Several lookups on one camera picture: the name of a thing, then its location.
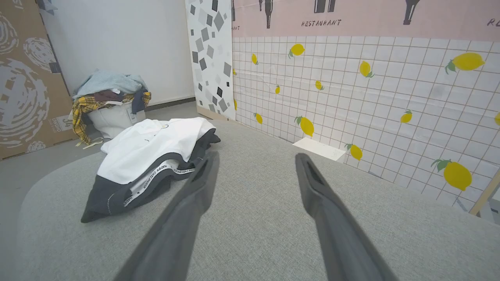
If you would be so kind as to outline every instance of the folded clothing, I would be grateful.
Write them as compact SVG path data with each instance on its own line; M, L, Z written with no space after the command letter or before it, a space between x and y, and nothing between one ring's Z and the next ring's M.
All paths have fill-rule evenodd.
M96 102L107 102L107 101L121 102L124 99L124 95L125 94L122 92L117 94L112 90L102 90L94 93L94 98Z
M143 96L144 93L147 92L145 88L141 88L138 90L134 95L133 95L133 100L132 100L132 114L137 114L139 111L143 111L146 109L146 106L144 105Z
M134 94L126 94L123 96L123 100L133 100L134 99ZM151 93L150 92L144 92L142 94L142 104L144 107L148 106L148 103L151 100ZM105 107L105 108L110 108L113 107L114 104L106 104L107 101L96 101L96 98L94 97L93 94L90 95L84 95L80 97L79 99L75 100L73 103L73 109L72 109L72 114L73 114L73 132L78 135L80 140L87 145L91 143L90 137L85 133L85 129L87 126L82 120L82 115L84 113L89 113L95 110L98 110L99 108Z
M211 143L221 140L201 117L158 121L145 119L105 143L107 153L81 217L88 223L150 202L187 179Z
M97 70L75 90L73 100L109 89L117 89L125 94L134 94L142 88L147 89L148 87L139 75Z

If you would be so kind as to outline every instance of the cardboard panel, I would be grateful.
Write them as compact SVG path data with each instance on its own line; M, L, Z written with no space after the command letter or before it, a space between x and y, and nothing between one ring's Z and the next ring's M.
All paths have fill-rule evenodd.
M0 3L0 159L74 140L72 103L35 1Z

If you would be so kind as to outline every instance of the white tile wallpaper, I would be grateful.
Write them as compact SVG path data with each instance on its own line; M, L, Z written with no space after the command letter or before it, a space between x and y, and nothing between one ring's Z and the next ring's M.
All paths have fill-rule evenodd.
M305 50L290 58L296 44ZM236 120L294 143L311 138L297 124L302 116L313 124L312 139L361 149L360 160L347 151L347 165L468 212L500 166L499 46L375 36L233 37ZM466 71L456 63L447 74L449 62L464 53L478 54L484 65ZM374 76L362 74L363 62ZM465 191L444 177L450 164L439 172L431 166L437 159L469 171Z

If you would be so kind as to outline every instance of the wine bottle illustration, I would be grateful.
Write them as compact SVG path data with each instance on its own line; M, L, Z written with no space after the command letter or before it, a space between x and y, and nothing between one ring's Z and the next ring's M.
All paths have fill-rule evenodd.
M231 18L232 21L236 21L236 14L235 14L235 0L231 1Z
M265 0L265 18L267 21L267 28L271 27L271 13L273 12L273 0Z
M404 14L404 26L409 26L412 22L413 13L420 0L406 0L406 12Z
M327 0L314 0L314 13L324 13L327 6ZM328 0L328 12L335 10L335 0Z

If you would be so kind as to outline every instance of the plaid shirt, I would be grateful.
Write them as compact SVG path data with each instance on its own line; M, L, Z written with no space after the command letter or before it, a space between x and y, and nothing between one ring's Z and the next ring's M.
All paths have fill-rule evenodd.
M133 100L133 94L126 94L123 97L123 100ZM148 106L148 103L151 100L151 93L145 92L142 96L142 101L144 102L144 106ZM88 94L80 97L73 103L73 132L78 135L80 140L87 145L91 143L90 137L85 133L85 129L87 126L82 120L82 114L89 113L99 108L110 108L113 107L114 104L106 104L106 101L96 102L93 94Z

